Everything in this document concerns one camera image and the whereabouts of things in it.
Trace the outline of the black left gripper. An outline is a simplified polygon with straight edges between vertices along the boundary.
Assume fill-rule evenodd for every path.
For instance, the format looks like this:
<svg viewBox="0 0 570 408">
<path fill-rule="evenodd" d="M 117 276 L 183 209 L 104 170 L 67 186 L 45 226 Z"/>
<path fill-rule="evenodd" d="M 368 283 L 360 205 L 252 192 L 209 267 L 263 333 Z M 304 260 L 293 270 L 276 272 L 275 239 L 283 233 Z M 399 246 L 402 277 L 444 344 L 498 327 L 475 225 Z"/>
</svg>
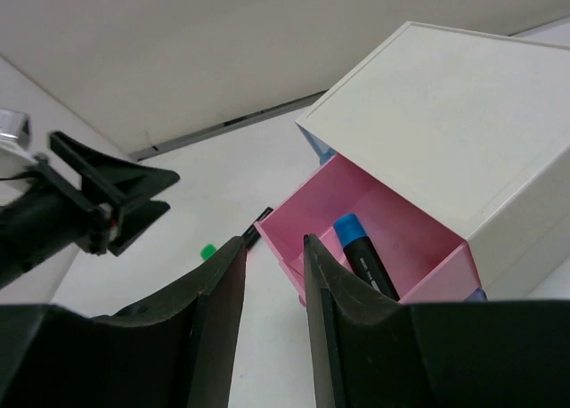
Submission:
<svg viewBox="0 0 570 408">
<path fill-rule="evenodd" d="M 170 205 L 151 200 L 176 184 L 172 170 L 146 167 L 96 151 L 61 131 L 49 134 L 50 149 L 81 176 L 81 188 L 96 201 L 144 203 L 126 215 L 120 235 L 108 251 L 118 257 L 157 220 Z M 51 167 L 47 158 L 8 179 L 28 189 L 1 207 L 1 286 L 19 279 L 71 244 L 85 242 L 89 253 L 106 251 L 110 215 Z"/>
</svg>

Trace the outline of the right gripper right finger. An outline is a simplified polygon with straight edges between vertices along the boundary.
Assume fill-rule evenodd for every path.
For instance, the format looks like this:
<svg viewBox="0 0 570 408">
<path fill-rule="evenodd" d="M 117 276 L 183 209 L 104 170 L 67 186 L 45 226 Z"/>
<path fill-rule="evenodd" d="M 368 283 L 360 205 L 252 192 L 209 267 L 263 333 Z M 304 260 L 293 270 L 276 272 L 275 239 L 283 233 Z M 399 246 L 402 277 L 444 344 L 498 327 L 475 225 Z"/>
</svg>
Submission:
<svg viewBox="0 0 570 408">
<path fill-rule="evenodd" d="M 394 391 L 385 328 L 401 306 L 304 237 L 305 298 L 318 407 L 388 407 Z"/>
</svg>

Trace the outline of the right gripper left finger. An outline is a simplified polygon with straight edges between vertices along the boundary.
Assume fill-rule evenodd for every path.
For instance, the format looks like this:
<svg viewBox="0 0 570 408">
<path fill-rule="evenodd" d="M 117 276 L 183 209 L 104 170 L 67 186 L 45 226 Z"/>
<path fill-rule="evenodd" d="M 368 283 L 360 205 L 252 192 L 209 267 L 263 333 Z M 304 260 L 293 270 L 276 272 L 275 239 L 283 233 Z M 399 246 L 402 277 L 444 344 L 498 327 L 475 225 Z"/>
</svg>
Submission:
<svg viewBox="0 0 570 408">
<path fill-rule="evenodd" d="M 244 242 L 234 236 L 161 290 L 95 317 L 110 350 L 97 406 L 227 406 L 245 277 Z"/>
</svg>

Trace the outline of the green cap marker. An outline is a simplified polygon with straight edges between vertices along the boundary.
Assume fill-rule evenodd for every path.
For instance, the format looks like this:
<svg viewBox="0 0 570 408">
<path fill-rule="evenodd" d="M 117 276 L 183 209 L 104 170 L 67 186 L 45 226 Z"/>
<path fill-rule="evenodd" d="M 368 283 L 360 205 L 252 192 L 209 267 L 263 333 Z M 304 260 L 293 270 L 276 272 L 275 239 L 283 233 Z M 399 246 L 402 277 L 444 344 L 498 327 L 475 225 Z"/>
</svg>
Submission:
<svg viewBox="0 0 570 408">
<path fill-rule="evenodd" d="M 208 260 L 216 253 L 216 247 L 213 244 L 208 244 L 200 251 L 200 257 L 203 260 Z"/>
</svg>

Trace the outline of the small black object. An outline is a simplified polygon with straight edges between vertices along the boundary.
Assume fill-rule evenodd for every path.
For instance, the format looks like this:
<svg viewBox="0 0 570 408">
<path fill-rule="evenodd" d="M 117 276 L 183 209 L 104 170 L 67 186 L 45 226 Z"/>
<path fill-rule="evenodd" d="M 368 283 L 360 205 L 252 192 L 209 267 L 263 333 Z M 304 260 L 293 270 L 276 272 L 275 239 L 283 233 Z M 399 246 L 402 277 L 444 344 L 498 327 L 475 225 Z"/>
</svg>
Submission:
<svg viewBox="0 0 570 408">
<path fill-rule="evenodd" d="M 359 218 L 355 214 L 342 216 L 333 228 L 354 274 L 376 291 L 399 301 L 395 285 Z"/>
</svg>

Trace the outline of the pink drawer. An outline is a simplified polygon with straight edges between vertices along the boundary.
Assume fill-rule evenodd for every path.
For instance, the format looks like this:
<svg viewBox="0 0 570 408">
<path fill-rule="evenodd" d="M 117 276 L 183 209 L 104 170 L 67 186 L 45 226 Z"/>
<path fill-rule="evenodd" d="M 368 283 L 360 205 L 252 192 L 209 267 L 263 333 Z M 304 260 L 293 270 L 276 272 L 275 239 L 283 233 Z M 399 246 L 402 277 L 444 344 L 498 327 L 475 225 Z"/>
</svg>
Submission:
<svg viewBox="0 0 570 408">
<path fill-rule="evenodd" d="M 305 235 L 315 234 L 347 266 L 333 228 L 347 214 L 359 218 L 403 302 L 466 300 L 481 288 L 464 239 L 336 155 L 256 226 L 301 303 Z"/>
</svg>

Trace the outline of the dark blue drawer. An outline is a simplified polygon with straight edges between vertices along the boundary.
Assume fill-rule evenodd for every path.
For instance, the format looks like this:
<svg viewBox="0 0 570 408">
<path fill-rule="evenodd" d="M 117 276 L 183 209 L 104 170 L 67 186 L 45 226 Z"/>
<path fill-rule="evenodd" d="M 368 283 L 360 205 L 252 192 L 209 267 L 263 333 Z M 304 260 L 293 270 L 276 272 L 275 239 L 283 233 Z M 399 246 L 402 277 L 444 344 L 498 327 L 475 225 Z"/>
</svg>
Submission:
<svg viewBox="0 0 570 408">
<path fill-rule="evenodd" d="M 486 300 L 486 293 L 481 288 L 477 288 L 466 298 L 468 302 L 485 302 Z"/>
</svg>

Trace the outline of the light blue drawer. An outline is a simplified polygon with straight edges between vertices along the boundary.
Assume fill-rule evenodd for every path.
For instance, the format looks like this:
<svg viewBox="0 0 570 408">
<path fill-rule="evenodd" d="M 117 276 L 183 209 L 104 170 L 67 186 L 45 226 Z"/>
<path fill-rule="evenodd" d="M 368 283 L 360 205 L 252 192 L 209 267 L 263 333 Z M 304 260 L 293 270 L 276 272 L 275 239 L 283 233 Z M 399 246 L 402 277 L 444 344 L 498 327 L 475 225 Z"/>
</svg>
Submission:
<svg viewBox="0 0 570 408">
<path fill-rule="evenodd" d="M 328 144 L 324 143 L 318 137 L 314 136 L 306 129 L 302 128 L 301 126 L 298 127 L 304 138 L 307 140 L 310 147 L 313 149 L 315 154 L 319 159 L 320 165 L 324 165 L 327 161 L 329 161 L 335 154 L 336 151 L 329 147 Z"/>
</svg>

